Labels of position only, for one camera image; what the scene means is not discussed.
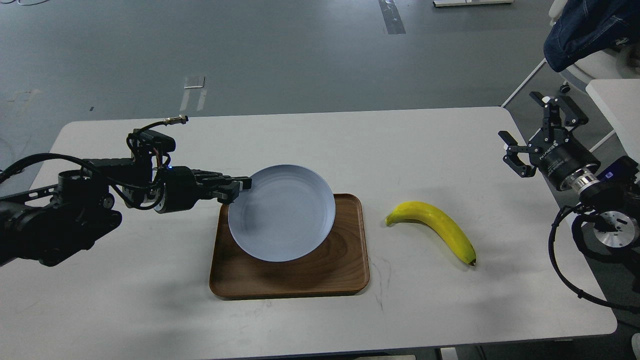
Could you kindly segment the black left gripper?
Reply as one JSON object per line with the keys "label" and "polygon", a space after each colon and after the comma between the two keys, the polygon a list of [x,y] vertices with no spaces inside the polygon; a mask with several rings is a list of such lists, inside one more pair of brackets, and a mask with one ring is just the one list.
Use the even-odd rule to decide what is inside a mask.
{"label": "black left gripper", "polygon": [[215,199],[230,205],[241,191],[252,188],[250,177],[231,177],[216,171],[194,170],[187,166],[169,166],[161,174],[163,192],[153,208],[158,214],[190,210],[200,200]]}

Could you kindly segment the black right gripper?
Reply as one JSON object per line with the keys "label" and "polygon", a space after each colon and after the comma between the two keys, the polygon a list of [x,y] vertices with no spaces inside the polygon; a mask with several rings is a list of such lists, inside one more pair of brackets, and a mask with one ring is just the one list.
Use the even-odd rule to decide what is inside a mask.
{"label": "black right gripper", "polygon": [[[589,123],[589,118],[569,96],[551,97],[538,91],[531,91],[529,96],[542,107],[541,150],[531,143],[520,146],[508,131],[501,130],[498,136],[506,146],[502,160],[521,178],[532,178],[538,168],[556,191],[567,191],[571,187],[568,178],[574,173],[594,173],[601,167],[601,161],[573,136],[574,130]],[[534,165],[521,160],[519,154],[525,153],[534,154]]]}

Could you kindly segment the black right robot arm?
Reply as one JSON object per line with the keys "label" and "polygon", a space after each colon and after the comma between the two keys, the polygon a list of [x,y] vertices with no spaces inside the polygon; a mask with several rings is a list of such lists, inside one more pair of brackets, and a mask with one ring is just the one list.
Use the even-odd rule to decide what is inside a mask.
{"label": "black right robot arm", "polygon": [[580,289],[560,271],[555,241],[560,223],[569,215],[571,234],[578,250],[602,264],[623,265],[633,275],[631,289],[639,291],[639,164],[624,155],[599,171],[601,162],[576,139],[574,131],[589,121],[569,96],[530,97],[542,108],[541,127],[525,145],[505,130],[503,162],[521,178],[541,173],[556,191],[574,191],[576,205],[556,214],[548,237],[548,254],[558,278],[578,296],[595,305],[638,313],[638,305],[617,304]]}

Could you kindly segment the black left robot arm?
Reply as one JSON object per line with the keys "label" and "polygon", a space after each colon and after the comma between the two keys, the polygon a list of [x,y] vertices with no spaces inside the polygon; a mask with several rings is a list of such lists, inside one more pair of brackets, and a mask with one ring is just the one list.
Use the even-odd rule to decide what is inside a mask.
{"label": "black left robot arm", "polygon": [[155,129],[188,121],[179,115],[134,129],[126,137],[130,157],[35,153],[2,170],[1,180],[6,182],[45,161],[64,160],[78,166],[60,172],[55,184],[1,198],[1,264],[25,259],[54,267],[91,249],[122,223],[121,212],[114,209],[116,198],[128,208],[171,214],[190,210],[200,200],[230,205],[241,191],[251,189],[249,177],[171,165],[176,142]]}

